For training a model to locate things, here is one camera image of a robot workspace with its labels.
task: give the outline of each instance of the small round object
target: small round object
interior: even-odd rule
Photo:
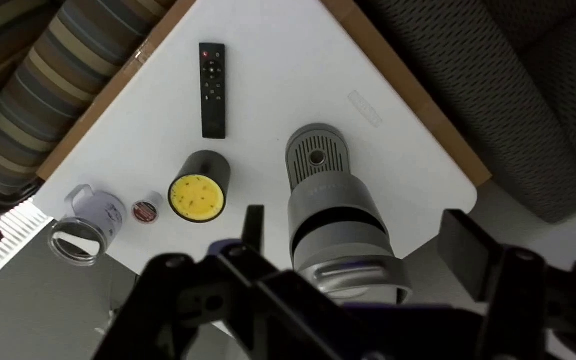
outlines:
[[[131,216],[141,223],[149,223],[155,219],[158,211],[155,211],[155,206],[149,201],[135,201],[131,206]]]
[[[172,209],[189,222],[210,222],[226,206],[223,190],[204,173],[185,173],[169,185]]]

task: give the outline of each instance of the black container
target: black container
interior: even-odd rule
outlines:
[[[229,163],[222,154],[210,152],[210,150],[194,152],[185,159],[179,173],[172,180],[167,187],[167,204],[179,218],[188,222],[210,222],[218,218],[226,208],[228,181],[229,181]],[[222,194],[222,201],[213,204],[212,206],[213,211],[212,211],[210,204],[206,201],[210,201],[207,195],[215,192],[213,185],[218,185]],[[185,209],[189,211],[194,200],[198,201],[198,208],[206,209],[206,216],[185,214]]]

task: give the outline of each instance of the white container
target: white container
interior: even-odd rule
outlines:
[[[72,216],[52,225],[48,243],[68,264],[91,266],[121,229],[126,206],[114,194],[91,190],[88,183],[75,185],[66,201]]]

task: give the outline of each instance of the white table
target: white table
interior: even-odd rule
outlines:
[[[200,136],[198,42],[228,48],[228,138]],[[185,157],[215,150],[231,165],[228,206],[189,223],[163,204],[155,223],[127,219],[107,254],[134,272],[162,251],[200,259],[212,239],[235,237],[247,204],[265,204],[265,256],[287,254],[287,138],[327,121],[350,145],[360,176],[404,258],[438,233],[443,208],[469,211],[475,187],[316,0],[200,0],[162,42],[35,195],[63,216],[78,183],[110,190],[126,206],[165,195]]]

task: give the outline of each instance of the black remote control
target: black remote control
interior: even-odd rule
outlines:
[[[201,136],[226,138],[226,45],[200,44]]]

